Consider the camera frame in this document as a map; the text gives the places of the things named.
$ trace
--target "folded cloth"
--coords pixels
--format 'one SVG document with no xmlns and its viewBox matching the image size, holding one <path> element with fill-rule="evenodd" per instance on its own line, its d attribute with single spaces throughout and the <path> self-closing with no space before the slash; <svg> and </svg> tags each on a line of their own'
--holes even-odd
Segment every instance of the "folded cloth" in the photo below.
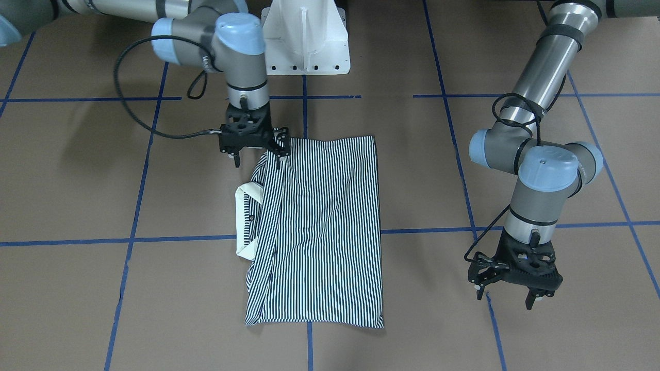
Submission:
<svg viewBox="0 0 660 371">
<path fill-rule="evenodd" d="M 383 327 L 373 137 L 291 138 L 290 156 L 266 152 L 236 201 L 237 254 L 252 259 L 246 325 Z"/>
</svg>

